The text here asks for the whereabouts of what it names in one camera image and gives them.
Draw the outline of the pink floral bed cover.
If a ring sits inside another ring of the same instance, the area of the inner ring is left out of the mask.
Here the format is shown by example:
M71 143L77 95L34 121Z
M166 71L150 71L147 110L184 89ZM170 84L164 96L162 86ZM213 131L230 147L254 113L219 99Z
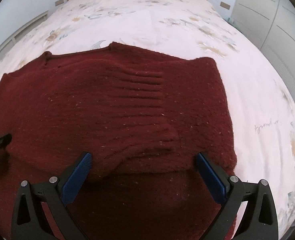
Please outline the pink floral bed cover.
M69 0L50 9L43 0L0 3L0 44L19 28L47 19L17 38L0 58L5 73L44 51L67 54L112 42L182 59L217 63L233 124L236 172L265 178L276 197L279 235L295 221L295 102L264 54L206 0Z

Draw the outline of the right wall switch plate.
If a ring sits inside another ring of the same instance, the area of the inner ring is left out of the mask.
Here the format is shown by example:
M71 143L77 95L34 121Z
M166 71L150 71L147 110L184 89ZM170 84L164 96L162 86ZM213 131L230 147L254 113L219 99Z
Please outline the right wall switch plate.
M227 9L227 10L230 10L230 7L231 7L229 4L227 4L225 2L221 2L220 3L220 6L223 7L223 8L225 8L225 9Z

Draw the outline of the left wall switch plate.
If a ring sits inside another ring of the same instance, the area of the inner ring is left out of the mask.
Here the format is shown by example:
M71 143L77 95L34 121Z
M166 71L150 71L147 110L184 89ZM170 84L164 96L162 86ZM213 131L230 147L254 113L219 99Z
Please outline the left wall switch plate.
M64 3L64 0L57 0L55 2L55 6L57 7L57 6L59 6L59 5L63 4L63 3Z

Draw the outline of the white wardrobe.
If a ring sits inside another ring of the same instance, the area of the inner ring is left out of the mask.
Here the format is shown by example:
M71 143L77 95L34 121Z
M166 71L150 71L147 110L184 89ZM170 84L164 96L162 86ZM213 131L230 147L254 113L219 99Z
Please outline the white wardrobe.
M295 8L289 0L236 0L229 19L269 60L295 102Z

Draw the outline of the wall switch plate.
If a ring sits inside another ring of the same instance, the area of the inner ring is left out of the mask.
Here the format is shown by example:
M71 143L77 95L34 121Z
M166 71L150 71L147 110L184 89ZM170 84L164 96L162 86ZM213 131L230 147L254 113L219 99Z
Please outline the wall switch plate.
M227 9L227 10L230 10L230 7L231 7L229 4L227 4L225 2L221 2L220 3L220 6L223 7L223 8L225 8L225 9Z
M55 2L55 6L57 7L57 6L59 6L59 5L63 4L63 3L64 3L64 0L57 0Z

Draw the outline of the dark red knitted sweater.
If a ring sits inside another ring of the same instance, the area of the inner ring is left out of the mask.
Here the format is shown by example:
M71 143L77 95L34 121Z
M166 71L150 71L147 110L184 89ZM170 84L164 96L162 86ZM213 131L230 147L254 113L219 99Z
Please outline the dark red knitted sweater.
M218 213L193 167L237 163L213 59L112 43L44 52L0 81L0 234L10 238L21 181L47 181L83 152L93 167L70 213L90 239L199 239Z

